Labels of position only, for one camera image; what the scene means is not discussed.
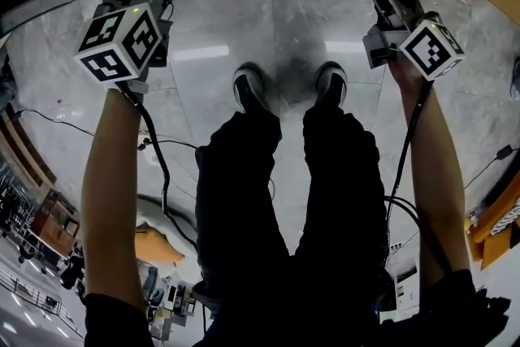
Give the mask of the wooden floor step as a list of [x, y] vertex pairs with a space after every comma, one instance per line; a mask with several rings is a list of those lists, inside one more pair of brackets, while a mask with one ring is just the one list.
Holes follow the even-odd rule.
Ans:
[[11, 104], [0, 114], [0, 153], [29, 188], [54, 187], [56, 176], [30, 141]]

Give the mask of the person's right shoe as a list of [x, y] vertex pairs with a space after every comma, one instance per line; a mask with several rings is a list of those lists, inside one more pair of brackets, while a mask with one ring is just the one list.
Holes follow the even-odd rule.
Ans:
[[315, 83], [316, 104], [342, 107], [347, 94], [348, 80], [345, 70], [334, 61], [325, 62], [318, 69]]

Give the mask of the orange cushion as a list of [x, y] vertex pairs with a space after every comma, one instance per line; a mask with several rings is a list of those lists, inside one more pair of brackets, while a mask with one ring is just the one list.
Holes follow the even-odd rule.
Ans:
[[135, 251], [136, 257], [146, 262], [174, 263], [184, 259], [184, 255], [155, 229], [136, 230]]

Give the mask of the person's shoe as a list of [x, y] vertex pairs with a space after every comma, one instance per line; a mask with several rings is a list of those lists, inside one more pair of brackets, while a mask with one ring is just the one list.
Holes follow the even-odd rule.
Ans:
[[278, 99], [272, 92], [271, 81], [256, 63], [242, 63], [235, 70], [232, 89], [244, 114], [279, 116]]
[[342, 107], [347, 94], [348, 80], [345, 70], [334, 61], [325, 62], [318, 69], [315, 83], [316, 104]]

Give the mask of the person's left shoe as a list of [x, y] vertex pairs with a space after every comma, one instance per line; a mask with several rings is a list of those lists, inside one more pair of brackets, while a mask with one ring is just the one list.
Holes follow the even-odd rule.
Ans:
[[271, 81], [256, 63], [242, 63], [235, 70], [232, 89], [244, 114], [279, 116], [278, 99], [272, 92]]

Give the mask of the white beanbag seat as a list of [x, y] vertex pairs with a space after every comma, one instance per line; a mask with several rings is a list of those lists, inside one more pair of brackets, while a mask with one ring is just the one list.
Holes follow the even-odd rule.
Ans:
[[155, 229], [164, 235], [168, 242], [184, 255], [180, 262], [147, 262], [158, 268], [162, 278], [178, 278], [189, 284], [197, 283], [201, 277], [201, 269], [197, 260], [197, 250], [193, 244], [196, 230], [191, 220], [182, 213], [170, 210], [171, 218], [164, 215], [161, 202], [144, 194], [137, 197], [136, 229]]

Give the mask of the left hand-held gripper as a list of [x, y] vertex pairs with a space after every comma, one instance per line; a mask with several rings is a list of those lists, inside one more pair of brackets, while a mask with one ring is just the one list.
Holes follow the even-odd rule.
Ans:
[[131, 84], [167, 65], [173, 0], [103, 0], [80, 32], [74, 60], [100, 85]]

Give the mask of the person's black trousers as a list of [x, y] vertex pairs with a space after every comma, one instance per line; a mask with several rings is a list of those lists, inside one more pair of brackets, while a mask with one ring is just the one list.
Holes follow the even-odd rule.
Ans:
[[197, 347], [374, 347], [392, 281], [374, 135], [338, 107], [303, 119], [310, 191], [294, 254], [269, 179], [281, 138], [267, 111], [235, 113], [196, 152], [197, 251], [219, 308]]

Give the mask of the brown wooden cabinet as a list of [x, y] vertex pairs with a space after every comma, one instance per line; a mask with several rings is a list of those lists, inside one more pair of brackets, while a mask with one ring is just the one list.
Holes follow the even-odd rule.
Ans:
[[30, 232], [62, 258], [69, 258], [80, 229], [79, 211], [50, 189], [30, 224]]

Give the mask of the metal railing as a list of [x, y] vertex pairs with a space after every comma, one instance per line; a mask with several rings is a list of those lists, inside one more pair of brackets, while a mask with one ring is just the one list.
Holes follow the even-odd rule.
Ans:
[[0, 287], [15, 295], [15, 300], [21, 305], [28, 304], [36, 307], [44, 313], [45, 317], [56, 316], [64, 325], [70, 328], [76, 335], [82, 337], [78, 327], [62, 302], [57, 297], [52, 297], [33, 286], [17, 275], [0, 265]]

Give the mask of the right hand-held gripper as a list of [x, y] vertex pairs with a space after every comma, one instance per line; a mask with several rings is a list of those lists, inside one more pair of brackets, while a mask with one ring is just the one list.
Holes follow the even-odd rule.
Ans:
[[390, 0], [372, 1], [377, 22], [362, 38], [370, 67], [386, 64], [401, 52], [426, 80], [437, 80], [465, 60], [439, 14], [423, 15], [419, 0], [393, 0], [396, 11]]

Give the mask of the person's right forearm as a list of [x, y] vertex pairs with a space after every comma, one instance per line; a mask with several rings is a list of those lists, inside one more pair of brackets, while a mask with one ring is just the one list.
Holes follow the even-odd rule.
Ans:
[[[400, 52], [389, 61], [389, 69], [401, 91], [409, 124], [419, 99], [423, 77]], [[465, 242], [465, 194], [462, 172], [448, 125], [433, 87], [422, 107], [411, 140], [411, 171], [415, 206], [437, 237], [453, 271], [469, 270]], [[427, 291], [445, 276], [434, 254], [422, 239], [420, 286]]]

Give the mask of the person's dark shirt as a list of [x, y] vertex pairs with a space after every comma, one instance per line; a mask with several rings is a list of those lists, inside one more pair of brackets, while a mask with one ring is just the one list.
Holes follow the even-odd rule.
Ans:
[[[510, 303], [475, 289], [461, 270], [434, 284], [408, 319], [380, 322], [360, 309], [324, 324], [297, 317], [264, 324], [224, 310], [193, 347], [486, 347], [505, 329]], [[84, 347], [154, 347], [145, 315], [113, 297], [86, 297], [85, 326]]]

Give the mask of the orange seat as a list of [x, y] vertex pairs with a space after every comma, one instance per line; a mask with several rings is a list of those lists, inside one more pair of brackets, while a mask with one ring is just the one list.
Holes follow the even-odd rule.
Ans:
[[520, 245], [520, 171], [468, 231], [470, 254], [482, 271]]

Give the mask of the person's left forearm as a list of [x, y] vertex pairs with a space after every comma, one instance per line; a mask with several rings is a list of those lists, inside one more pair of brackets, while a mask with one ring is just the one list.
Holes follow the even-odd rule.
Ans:
[[110, 89], [84, 172], [80, 230], [87, 293], [113, 297], [144, 311], [135, 250], [140, 123], [134, 105]]

